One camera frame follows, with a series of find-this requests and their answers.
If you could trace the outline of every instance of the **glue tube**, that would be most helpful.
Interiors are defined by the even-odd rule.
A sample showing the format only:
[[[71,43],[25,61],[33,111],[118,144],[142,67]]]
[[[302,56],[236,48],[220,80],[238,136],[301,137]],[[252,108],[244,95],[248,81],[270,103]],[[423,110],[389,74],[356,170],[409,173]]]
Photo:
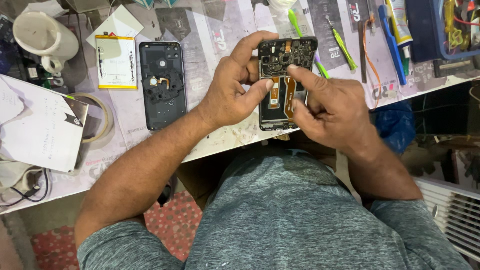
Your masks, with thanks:
[[[405,15],[405,1],[404,0],[385,0],[389,7],[389,15],[392,18],[393,33],[396,40],[396,45],[403,49],[405,58],[410,58],[408,46],[412,44],[412,35],[407,26],[407,16]]]

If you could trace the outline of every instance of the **man's left hand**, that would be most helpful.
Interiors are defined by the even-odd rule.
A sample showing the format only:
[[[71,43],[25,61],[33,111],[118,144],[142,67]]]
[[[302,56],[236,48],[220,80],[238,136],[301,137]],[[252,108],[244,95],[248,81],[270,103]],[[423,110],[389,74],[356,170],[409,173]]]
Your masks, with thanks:
[[[252,51],[263,40],[276,38],[276,33],[255,32],[242,38],[232,54],[220,60],[206,96],[195,108],[208,126],[217,129],[241,122],[272,90],[271,79],[258,80],[258,59]],[[252,86],[245,91],[242,84]]]

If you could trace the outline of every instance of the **white tag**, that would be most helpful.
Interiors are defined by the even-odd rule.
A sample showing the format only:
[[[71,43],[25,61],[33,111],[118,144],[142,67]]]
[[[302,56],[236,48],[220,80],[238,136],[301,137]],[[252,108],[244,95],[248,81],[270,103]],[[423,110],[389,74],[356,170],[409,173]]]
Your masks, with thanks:
[[[36,68],[28,68],[28,74],[30,74],[30,78],[38,77],[38,74],[36,73]]]

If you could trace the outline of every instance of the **dirty table surface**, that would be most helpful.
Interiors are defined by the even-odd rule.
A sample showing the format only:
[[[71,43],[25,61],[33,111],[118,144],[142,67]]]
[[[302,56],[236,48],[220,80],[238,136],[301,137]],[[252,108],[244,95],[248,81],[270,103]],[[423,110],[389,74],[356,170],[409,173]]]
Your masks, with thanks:
[[[144,26],[144,29],[135,38],[137,44],[149,40],[176,40],[181,43],[187,106],[188,110],[191,110],[205,96],[218,61],[223,56],[229,55],[242,37],[257,30],[278,32],[281,38],[297,36],[289,24],[286,13],[277,12],[265,6],[263,2],[261,0],[182,0],[172,9],[164,3],[157,2],[150,10],[146,10],[138,4],[127,4],[125,7]],[[382,2],[382,0],[377,0],[377,5]],[[297,14],[299,27],[304,36],[315,35],[318,38],[318,53],[330,76],[360,81],[360,68],[350,71],[331,35],[328,22],[325,20],[328,16],[342,36],[351,56],[359,65],[357,23],[354,21],[355,18],[350,15],[348,4],[344,1],[337,3],[328,0],[299,0],[292,9]],[[360,5],[360,16],[365,19],[368,15],[362,11],[363,9],[366,7]],[[98,12],[100,19],[105,20],[108,9]],[[81,145],[77,169],[70,173],[51,172],[49,174],[51,189],[42,202],[88,190],[102,171],[117,157],[152,134],[145,125],[138,56],[137,75],[139,76],[140,90],[99,90],[97,88],[95,50],[85,41],[85,38],[92,33],[91,22],[95,20],[90,20],[85,14],[80,14],[78,17],[76,15],[63,16],[58,20],[75,31],[77,37],[82,41],[77,56],[68,61],[61,72],[63,84],[61,92],[65,94],[85,92],[96,96],[112,108],[115,124],[106,137]],[[377,24],[373,36],[370,30],[367,32],[367,50],[379,72],[383,89],[382,94],[378,95],[378,83],[367,65],[367,83],[363,84],[363,87],[365,100],[370,108],[374,107],[377,99],[379,99],[379,106],[383,106],[480,76],[480,71],[475,70],[468,74],[435,78],[432,62],[411,63],[407,76],[408,83],[400,86],[380,25]],[[200,141],[184,161],[241,147],[288,132],[291,130],[261,131],[258,128],[258,110],[256,109],[241,123],[225,126],[212,132]],[[15,193],[5,192],[0,196],[0,203],[6,204],[17,199]],[[29,201],[23,201],[10,208],[1,208],[0,213],[25,208],[32,204]]]

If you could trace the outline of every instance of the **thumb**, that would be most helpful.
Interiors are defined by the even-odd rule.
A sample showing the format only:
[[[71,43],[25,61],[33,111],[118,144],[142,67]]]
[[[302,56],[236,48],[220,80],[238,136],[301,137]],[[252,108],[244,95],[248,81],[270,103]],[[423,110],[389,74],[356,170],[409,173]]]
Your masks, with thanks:
[[[293,122],[303,130],[303,132],[310,137],[310,135],[323,133],[324,127],[322,125],[322,119],[316,119],[308,110],[305,103],[299,99],[293,99]]]
[[[257,81],[250,87],[250,89],[248,89],[247,93],[240,97],[240,99],[242,99],[246,108],[254,110],[262,99],[264,99],[266,94],[272,90],[272,87],[272,79]]]

